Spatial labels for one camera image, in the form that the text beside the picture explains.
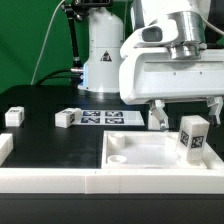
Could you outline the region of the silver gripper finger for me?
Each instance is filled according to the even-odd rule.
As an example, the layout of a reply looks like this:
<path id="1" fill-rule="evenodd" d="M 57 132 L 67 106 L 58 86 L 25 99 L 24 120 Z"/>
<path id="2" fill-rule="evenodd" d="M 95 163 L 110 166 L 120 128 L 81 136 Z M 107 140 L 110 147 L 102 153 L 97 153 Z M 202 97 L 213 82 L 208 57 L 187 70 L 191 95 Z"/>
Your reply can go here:
<path id="1" fill-rule="evenodd" d="M 164 111 L 165 103 L 163 100 L 153 100 L 149 104 L 149 112 L 156 117 L 160 123 L 160 131 L 167 131 L 169 129 L 168 116 Z"/>
<path id="2" fill-rule="evenodd" d="M 222 97 L 209 97 L 207 99 L 207 106 L 210 109 L 209 122 L 213 126 L 219 126 L 221 124 L 220 113 L 223 108 L 223 98 Z"/>

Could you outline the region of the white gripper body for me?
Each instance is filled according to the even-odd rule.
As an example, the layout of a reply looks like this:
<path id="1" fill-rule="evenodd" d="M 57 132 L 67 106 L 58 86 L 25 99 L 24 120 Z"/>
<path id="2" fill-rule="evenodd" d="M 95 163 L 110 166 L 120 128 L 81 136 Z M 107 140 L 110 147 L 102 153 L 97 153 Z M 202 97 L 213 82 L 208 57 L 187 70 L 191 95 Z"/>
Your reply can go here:
<path id="1" fill-rule="evenodd" d="M 208 49 L 198 60 L 172 60 L 166 48 L 134 49 L 119 70 L 126 104 L 224 96 L 224 49 Z"/>

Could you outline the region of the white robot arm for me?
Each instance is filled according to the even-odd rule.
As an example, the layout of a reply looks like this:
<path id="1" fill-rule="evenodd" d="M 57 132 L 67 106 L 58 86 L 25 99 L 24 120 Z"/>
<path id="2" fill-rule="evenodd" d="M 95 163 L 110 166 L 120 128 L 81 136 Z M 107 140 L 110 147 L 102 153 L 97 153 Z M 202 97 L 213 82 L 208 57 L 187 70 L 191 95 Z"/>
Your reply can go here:
<path id="1" fill-rule="evenodd" d="M 224 49 L 209 48 L 204 28 L 211 0 L 134 0 L 133 33 L 92 3 L 89 58 L 79 90 L 99 98 L 117 94 L 131 104 L 148 104 L 164 129 L 167 103 L 205 101 L 209 120 L 220 123 L 224 100 Z"/>

